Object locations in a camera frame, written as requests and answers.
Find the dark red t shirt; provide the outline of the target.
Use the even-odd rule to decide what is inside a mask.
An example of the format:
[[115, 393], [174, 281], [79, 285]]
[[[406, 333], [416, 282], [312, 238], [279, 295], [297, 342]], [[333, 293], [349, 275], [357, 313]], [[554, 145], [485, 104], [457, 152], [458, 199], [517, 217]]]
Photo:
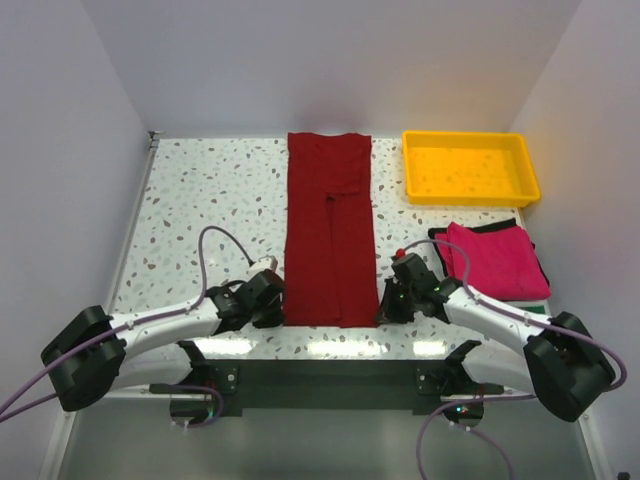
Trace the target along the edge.
[[372, 328], [379, 307], [370, 137], [287, 137], [284, 314], [290, 326]]

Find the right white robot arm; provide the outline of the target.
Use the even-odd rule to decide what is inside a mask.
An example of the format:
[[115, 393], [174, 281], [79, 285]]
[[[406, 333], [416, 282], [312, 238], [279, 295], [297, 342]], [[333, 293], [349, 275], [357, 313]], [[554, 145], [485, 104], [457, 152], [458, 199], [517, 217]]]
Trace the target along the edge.
[[452, 390], [466, 393], [477, 384], [513, 388], [573, 422], [613, 386], [613, 367], [575, 315], [528, 312], [456, 278], [439, 280], [415, 253], [399, 251], [391, 268], [377, 323], [408, 323], [421, 313], [487, 337], [448, 355], [445, 379]]

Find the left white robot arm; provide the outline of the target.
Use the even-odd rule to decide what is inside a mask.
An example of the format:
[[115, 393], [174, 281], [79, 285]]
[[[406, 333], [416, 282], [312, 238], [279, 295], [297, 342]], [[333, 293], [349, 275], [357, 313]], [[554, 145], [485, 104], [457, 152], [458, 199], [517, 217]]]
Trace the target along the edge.
[[66, 412], [129, 386], [175, 383], [196, 392], [206, 383], [207, 368], [188, 349], [189, 340], [249, 324], [283, 324], [284, 292], [283, 279], [265, 269], [248, 280], [212, 287], [181, 306], [124, 315], [88, 307], [44, 348], [41, 360]]

